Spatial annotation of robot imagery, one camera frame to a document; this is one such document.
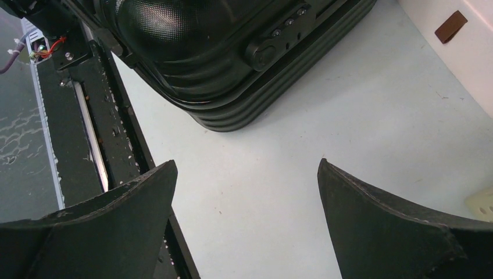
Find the white table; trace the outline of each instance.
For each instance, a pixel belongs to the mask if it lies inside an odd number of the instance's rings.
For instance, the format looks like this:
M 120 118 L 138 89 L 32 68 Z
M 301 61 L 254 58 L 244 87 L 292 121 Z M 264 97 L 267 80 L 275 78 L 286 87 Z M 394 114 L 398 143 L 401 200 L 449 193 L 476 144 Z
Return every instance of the white table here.
M 341 278 L 317 186 L 321 158 L 424 206 L 471 217 L 493 186 L 493 120 L 395 0 L 248 127 L 207 131 L 117 61 L 203 279 Z

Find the bolt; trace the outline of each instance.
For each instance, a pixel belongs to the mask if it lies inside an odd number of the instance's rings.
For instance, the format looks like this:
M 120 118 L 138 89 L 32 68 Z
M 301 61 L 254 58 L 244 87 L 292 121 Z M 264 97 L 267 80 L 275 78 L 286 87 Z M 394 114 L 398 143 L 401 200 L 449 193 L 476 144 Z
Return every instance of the bolt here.
M 284 25 L 290 26 L 290 25 L 293 24 L 293 22 L 294 22 L 294 19 L 288 19 L 288 20 L 286 20 L 286 22 L 284 23 Z
M 306 13 L 306 9 L 304 9 L 304 8 L 301 8 L 301 9 L 299 9 L 299 10 L 296 12 L 296 14 L 297 14 L 298 16 L 302 16 L 302 15 L 304 15 L 305 13 Z
M 281 30 L 280 29 L 275 29 L 273 32 L 272 32 L 272 37 L 277 37 L 281 35 Z
M 66 52 L 65 53 L 65 58 L 68 60 L 68 61 L 71 61 L 72 59 L 74 59 L 74 55 L 70 52 Z

